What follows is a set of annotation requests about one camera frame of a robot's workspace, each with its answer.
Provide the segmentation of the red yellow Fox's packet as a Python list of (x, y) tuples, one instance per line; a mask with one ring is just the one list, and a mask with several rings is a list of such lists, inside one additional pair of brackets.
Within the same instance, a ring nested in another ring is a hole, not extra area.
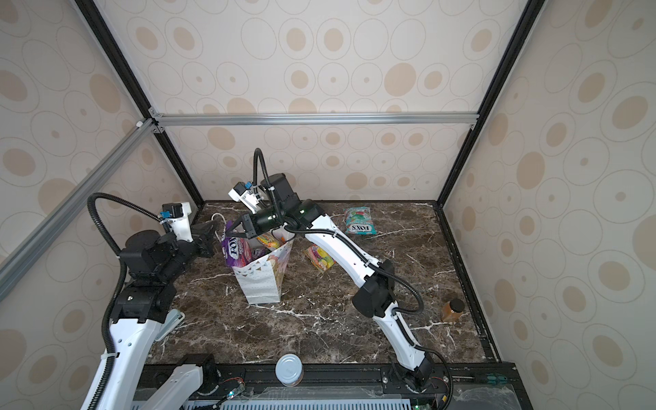
[(276, 249), (281, 248), (285, 244), (285, 241), (283, 239), (278, 239), (269, 232), (261, 234), (256, 238), (256, 240), (270, 251), (275, 251)]

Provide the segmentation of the purple candy packet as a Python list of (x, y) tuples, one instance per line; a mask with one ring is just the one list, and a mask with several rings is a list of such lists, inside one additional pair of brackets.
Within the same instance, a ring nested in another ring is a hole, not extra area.
[(221, 236), (221, 247), (225, 257), (225, 264), (229, 268), (244, 268), (252, 261), (254, 256), (249, 241), (242, 237), (229, 237), (227, 231), (232, 227), (232, 222), (225, 224), (223, 235)]

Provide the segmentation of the white paper bag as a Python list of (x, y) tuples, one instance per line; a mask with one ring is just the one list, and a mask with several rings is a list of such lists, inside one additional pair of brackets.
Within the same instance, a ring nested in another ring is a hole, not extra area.
[[(227, 221), (217, 232), (220, 239)], [(280, 302), (282, 285), (286, 268), (293, 248), (294, 237), (284, 230), (269, 232), (285, 244), (275, 251), (270, 251), (261, 245), (256, 238), (247, 239), (252, 249), (254, 261), (244, 268), (229, 268), (235, 275), (238, 284), (251, 305)]]

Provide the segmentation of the orange red Fox's packet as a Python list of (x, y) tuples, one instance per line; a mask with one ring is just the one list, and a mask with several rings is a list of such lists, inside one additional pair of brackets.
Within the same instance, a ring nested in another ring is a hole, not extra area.
[(321, 272), (325, 272), (330, 269), (335, 261), (329, 256), (324, 249), (321, 249), (317, 245), (311, 245), (304, 251), (305, 256), (309, 258), (309, 261)]

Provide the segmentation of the teal Fox's candy packet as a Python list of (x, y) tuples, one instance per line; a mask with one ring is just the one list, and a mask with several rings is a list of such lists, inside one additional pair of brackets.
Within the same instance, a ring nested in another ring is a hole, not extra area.
[(355, 235), (376, 235), (371, 210), (368, 207), (349, 208), (345, 212), (346, 232)]

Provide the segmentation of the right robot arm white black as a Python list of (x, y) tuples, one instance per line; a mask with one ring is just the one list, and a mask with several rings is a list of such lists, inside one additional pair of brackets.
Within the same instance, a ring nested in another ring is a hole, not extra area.
[[(404, 317), (420, 314), (423, 299), (408, 281), (395, 275), (390, 261), (379, 261), (367, 254), (332, 222), (326, 211), (312, 200), (301, 200), (284, 174), (270, 174), (261, 149), (253, 154), (253, 178), (239, 183), (230, 192), (231, 198), (249, 209), (225, 232), (229, 237), (256, 239), (282, 229), (296, 237), (305, 237), (324, 250), (357, 285), (352, 298), (355, 309), (373, 319), (384, 333), (404, 369), (402, 379), (413, 392), (421, 392), (436, 379), (433, 370), (442, 364), (442, 382), (448, 393), (453, 391), (453, 377), (445, 358), (435, 350), (425, 348), (413, 336)], [(409, 311), (400, 307), (394, 290), (406, 288), (418, 306)]]

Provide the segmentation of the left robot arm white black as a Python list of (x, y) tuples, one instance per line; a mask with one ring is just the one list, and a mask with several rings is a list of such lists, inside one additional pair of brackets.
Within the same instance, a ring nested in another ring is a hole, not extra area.
[[(97, 211), (97, 200), (118, 203), (164, 229), (137, 232), (120, 247)], [(104, 353), (85, 398), (85, 409), (127, 409), (157, 338), (177, 326), (171, 317), (175, 281), (197, 258), (215, 254), (217, 225), (192, 225), (189, 203), (166, 203), (158, 215), (123, 198), (95, 192), (87, 199), (92, 222), (120, 263), (117, 285), (101, 320)]]

